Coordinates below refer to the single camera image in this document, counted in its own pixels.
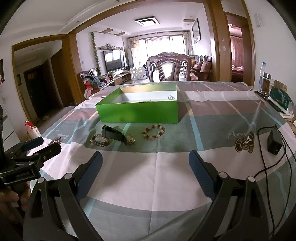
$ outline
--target black power adapter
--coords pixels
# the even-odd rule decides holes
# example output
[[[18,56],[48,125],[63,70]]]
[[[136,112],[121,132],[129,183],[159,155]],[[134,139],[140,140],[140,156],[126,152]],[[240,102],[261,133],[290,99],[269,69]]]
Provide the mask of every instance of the black power adapter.
[[[277,155],[282,146],[283,140],[281,138],[281,133],[274,127],[271,129],[267,139],[267,150],[271,154]]]

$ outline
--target framed picture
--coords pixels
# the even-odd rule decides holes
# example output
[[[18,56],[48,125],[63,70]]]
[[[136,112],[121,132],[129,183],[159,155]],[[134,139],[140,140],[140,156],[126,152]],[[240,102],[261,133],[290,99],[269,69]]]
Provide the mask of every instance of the framed picture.
[[[200,36],[200,24],[198,22],[198,18],[194,21],[194,24],[192,26],[192,32],[194,43],[197,43],[202,39]]]
[[[20,74],[17,75],[17,83],[19,86],[22,84],[22,80],[20,79]]]
[[[0,60],[0,81],[4,82],[3,59]]]

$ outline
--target water bottle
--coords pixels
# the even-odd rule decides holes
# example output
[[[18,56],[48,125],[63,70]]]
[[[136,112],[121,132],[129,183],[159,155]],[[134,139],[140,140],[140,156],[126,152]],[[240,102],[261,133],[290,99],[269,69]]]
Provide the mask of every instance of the water bottle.
[[[263,85],[263,74],[265,72],[265,67],[266,67],[266,63],[262,62],[262,66],[260,69],[260,78],[259,78],[259,86],[258,86],[258,91],[262,92],[262,85]]]

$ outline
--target metal screw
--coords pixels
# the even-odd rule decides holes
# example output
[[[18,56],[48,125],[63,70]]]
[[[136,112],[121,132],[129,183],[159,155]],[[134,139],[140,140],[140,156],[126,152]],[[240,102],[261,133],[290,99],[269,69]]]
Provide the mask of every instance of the metal screw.
[[[38,178],[37,182],[38,183],[43,183],[44,182],[44,177]]]
[[[66,173],[66,174],[64,175],[64,178],[65,178],[65,179],[70,179],[72,176],[73,176],[72,173]]]
[[[219,176],[220,176],[221,178],[226,178],[226,177],[228,177],[228,175],[227,175],[226,172],[220,172],[220,173],[219,173]]]
[[[253,183],[253,182],[255,181],[255,178],[254,178],[254,177],[251,177],[251,176],[249,176],[249,177],[248,177],[248,180],[249,180],[250,182],[252,182],[252,183]]]

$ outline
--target television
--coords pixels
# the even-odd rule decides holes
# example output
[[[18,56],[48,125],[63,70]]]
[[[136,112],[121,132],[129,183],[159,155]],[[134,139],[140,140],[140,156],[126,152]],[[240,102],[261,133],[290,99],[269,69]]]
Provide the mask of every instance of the television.
[[[124,52],[123,50],[105,50],[104,57],[107,73],[124,68]]]

